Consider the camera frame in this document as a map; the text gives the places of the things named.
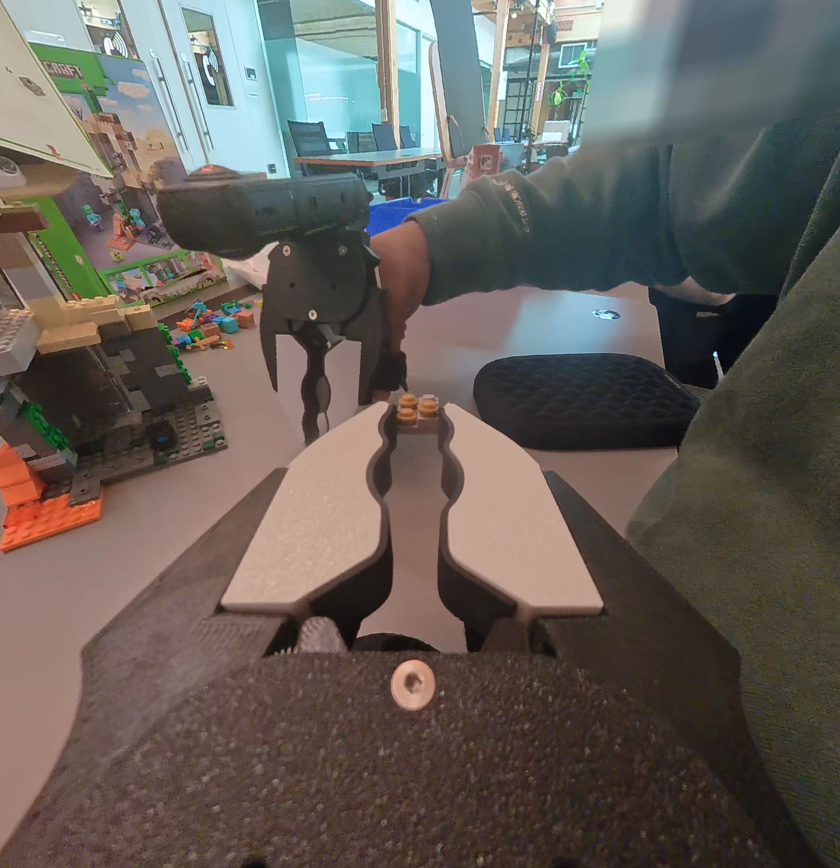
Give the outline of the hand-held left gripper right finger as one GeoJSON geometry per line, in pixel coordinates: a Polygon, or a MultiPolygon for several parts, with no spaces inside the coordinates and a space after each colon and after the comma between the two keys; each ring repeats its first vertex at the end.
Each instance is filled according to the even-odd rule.
{"type": "Polygon", "coordinates": [[[604,602],[537,461],[455,404],[441,410],[437,589],[481,647],[501,620],[596,617],[604,602]]]}

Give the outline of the pile of colourful loose bricks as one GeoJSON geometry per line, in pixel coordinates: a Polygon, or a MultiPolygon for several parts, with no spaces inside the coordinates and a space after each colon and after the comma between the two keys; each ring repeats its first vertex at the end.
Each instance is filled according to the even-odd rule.
{"type": "Polygon", "coordinates": [[[235,334],[257,327],[261,308],[259,298],[195,302],[170,331],[170,342],[179,354],[232,349],[235,334]]]}

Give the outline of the glass office door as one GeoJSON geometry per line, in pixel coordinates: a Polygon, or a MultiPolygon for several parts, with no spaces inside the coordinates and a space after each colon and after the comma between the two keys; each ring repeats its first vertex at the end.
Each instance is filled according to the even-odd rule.
{"type": "Polygon", "coordinates": [[[192,168],[279,177],[286,163],[252,1],[165,1],[159,13],[189,121],[192,168]]]}

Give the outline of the green toy brick set box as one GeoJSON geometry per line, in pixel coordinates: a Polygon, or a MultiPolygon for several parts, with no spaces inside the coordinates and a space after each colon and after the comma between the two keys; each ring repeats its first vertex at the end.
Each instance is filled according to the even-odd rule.
{"type": "Polygon", "coordinates": [[[144,62],[31,47],[111,174],[28,200],[47,221],[28,239],[58,288],[155,307],[226,281],[218,257],[173,242],[157,209],[157,188],[186,170],[144,62]]]}

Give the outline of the green potted plant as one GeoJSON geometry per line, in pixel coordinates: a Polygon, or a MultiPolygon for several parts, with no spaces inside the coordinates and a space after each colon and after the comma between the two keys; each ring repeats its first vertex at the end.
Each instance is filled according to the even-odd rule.
{"type": "Polygon", "coordinates": [[[579,54],[575,46],[568,47],[568,51],[567,63],[559,68],[561,78],[547,98],[547,119],[566,122],[570,129],[575,129],[580,123],[588,94],[593,60],[585,47],[581,48],[579,54]]]}

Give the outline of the wooden meeting table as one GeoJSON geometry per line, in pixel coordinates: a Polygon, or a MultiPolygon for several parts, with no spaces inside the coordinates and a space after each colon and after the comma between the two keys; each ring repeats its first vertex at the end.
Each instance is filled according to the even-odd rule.
{"type": "Polygon", "coordinates": [[[400,196],[411,193],[411,178],[423,177],[444,170],[444,158],[438,149],[411,147],[391,150],[367,151],[357,154],[332,152],[322,156],[295,157],[294,166],[304,175],[309,168],[322,168],[325,174],[346,171],[368,171],[378,182],[399,184],[400,196]]]}

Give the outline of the dark leaning board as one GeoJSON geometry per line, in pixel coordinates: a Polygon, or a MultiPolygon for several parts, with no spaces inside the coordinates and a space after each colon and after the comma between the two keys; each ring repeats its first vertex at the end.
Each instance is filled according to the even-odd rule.
{"type": "Polygon", "coordinates": [[[475,16],[470,1],[431,1],[444,88],[444,131],[463,158],[488,141],[475,16]]]}

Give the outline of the person's right hand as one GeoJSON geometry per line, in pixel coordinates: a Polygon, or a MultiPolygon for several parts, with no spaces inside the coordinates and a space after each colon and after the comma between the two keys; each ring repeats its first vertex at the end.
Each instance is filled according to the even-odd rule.
{"type": "Polygon", "coordinates": [[[423,229],[414,221],[371,237],[371,251],[379,259],[378,279],[385,294],[391,329],[391,352],[401,351],[409,319],[424,302],[429,285],[429,247],[423,229]]]}

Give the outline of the wooden post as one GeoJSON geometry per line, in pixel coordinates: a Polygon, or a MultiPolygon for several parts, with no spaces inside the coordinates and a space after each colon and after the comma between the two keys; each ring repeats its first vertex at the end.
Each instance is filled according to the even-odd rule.
{"type": "Polygon", "coordinates": [[[487,132],[489,142],[495,141],[494,129],[498,117],[498,91],[503,69],[503,56],[507,41],[508,22],[510,19],[510,1],[496,1],[496,29],[491,61],[491,90],[487,113],[487,132]]]}
{"type": "Polygon", "coordinates": [[[382,123],[392,127],[396,146],[399,136],[399,87],[397,80],[396,2],[375,1],[375,24],[378,48],[378,88],[382,123]]]}

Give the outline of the person's right forearm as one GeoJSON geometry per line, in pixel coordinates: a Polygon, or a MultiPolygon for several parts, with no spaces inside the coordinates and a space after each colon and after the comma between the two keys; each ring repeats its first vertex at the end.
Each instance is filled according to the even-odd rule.
{"type": "Polygon", "coordinates": [[[472,182],[415,218],[433,306],[526,285],[692,278],[780,296],[840,225],[840,110],[667,145],[584,148],[472,182]]]}

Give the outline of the red white box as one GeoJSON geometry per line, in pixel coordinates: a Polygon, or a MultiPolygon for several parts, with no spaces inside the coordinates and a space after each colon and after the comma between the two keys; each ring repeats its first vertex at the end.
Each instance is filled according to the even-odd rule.
{"type": "Polygon", "coordinates": [[[463,180],[473,182],[482,177],[500,175],[519,166],[522,156],[523,145],[520,142],[494,142],[473,146],[468,155],[463,180]]]}

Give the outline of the small grey tan brick assembly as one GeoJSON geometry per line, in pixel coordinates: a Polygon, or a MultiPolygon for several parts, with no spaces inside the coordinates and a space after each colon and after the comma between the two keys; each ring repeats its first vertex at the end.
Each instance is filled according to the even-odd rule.
{"type": "Polygon", "coordinates": [[[404,393],[396,401],[396,430],[399,436],[436,435],[441,421],[437,396],[404,393]]]}

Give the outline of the blue plastic storage bin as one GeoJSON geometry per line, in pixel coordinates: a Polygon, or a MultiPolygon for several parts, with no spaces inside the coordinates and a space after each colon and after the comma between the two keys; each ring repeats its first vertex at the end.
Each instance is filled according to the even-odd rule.
{"type": "Polygon", "coordinates": [[[378,235],[401,225],[414,213],[421,212],[426,208],[433,208],[445,201],[434,197],[425,197],[415,201],[406,197],[391,201],[372,202],[365,231],[370,236],[378,235]]]}

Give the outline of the Lego instruction booklet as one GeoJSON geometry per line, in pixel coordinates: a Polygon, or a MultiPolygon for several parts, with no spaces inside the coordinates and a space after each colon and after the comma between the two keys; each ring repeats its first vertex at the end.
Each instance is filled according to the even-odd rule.
{"type": "Polygon", "coordinates": [[[1,2],[0,146],[113,177],[1,2]]]}

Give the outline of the toy brick castle model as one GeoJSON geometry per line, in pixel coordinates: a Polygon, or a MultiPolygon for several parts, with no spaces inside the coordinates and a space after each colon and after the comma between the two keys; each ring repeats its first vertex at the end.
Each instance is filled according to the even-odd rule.
{"type": "Polygon", "coordinates": [[[0,151],[0,552],[99,521],[103,489],[227,448],[219,408],[148,307],[71,300],[33,195],[73,170],[0,151]]]}

